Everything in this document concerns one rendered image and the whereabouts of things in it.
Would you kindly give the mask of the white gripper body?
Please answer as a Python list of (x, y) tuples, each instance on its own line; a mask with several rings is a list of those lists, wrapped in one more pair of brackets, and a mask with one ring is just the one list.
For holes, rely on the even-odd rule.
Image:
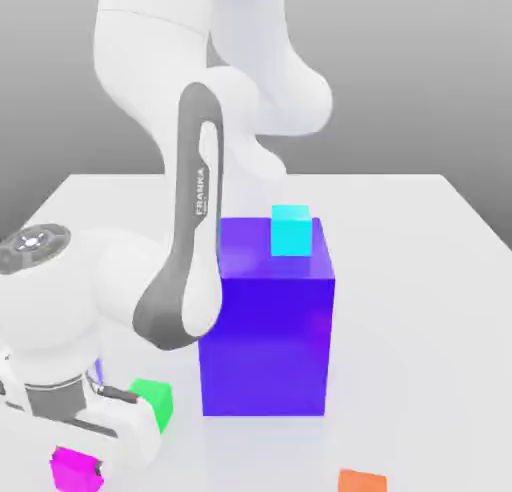
[(28, 419), (30, 429), (48, 443), (100, 460), (103, 475), (142, 471), (161, 447), (153, 409), (143, 400), (133, 404), (98, 398), (68, 421), (32, 415)]

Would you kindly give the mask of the small green cube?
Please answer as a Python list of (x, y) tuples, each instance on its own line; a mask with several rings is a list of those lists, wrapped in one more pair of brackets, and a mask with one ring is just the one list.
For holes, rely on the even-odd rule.
[(160, 433), (163, 433), (173, 415), (174, 402), (169, 383), (136, 378), (129, 391), (144, 398), (153, 408)]

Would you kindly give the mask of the small magenta cube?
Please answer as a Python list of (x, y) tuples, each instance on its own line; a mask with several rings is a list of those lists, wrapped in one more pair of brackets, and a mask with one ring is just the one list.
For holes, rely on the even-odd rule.
[(98, 492), (104, 484), (101, 462), (93, 456), (57, 447), (50, 467), (59, 492)]

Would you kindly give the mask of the small orange cube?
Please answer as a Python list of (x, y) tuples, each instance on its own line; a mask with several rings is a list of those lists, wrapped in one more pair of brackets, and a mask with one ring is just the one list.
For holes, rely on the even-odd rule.
[(387, 492), (387, 477), (342, 469), (338, 478), (337, 492)]

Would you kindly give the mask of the small cyan cube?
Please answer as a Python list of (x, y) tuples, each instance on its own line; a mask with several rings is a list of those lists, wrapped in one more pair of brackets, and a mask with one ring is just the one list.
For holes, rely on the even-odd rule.
[(271, 254), (276, 257), (308, 257), (312, 248), (312, 216), (308, 205), (272, 206)]

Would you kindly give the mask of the large blue box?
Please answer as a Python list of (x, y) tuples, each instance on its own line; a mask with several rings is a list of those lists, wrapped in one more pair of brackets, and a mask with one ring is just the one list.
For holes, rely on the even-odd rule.
[(308, 257), (274, 257), (267, 218), (222, 222), (222, 309), (199, 341), (206, 416), (325, 412), (336, 278), (319, 219)]

